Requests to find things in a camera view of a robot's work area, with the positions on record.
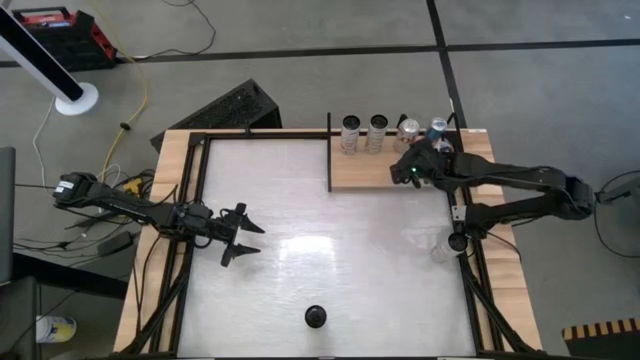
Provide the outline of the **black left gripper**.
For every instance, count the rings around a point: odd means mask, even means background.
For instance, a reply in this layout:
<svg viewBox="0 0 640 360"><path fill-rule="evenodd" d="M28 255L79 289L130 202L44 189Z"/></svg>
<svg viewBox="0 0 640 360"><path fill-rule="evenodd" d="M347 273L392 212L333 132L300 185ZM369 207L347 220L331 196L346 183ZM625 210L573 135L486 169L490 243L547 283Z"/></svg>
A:
<svg viewBox="0 0 640 360"><path fill-rule="evenodd" d="M260 253L261 250L242 244L235 244L238 228L264 234L265 231L252 222L245 203L237 203L234 210L223 208L219 215L200 203L182 203L173 206L174 229L181 238L201 236L209 241L219 241L227 245L220 264L228 267L232 260L243 255Z"/></svg>

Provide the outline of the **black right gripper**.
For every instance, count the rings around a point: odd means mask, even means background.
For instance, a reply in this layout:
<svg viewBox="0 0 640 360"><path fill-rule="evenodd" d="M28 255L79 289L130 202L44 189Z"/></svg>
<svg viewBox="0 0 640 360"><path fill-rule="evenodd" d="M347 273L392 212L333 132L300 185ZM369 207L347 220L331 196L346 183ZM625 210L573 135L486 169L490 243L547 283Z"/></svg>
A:
<svg viewBox="0 0 640 360"><path fill-rule="evenodd" d="M451 163L450 152L439 152L430 145L414 144L399 160L399 165L390 167L394 185L411 183L416 189L423 182L435 187L448 187L447 171Z"/></svg>

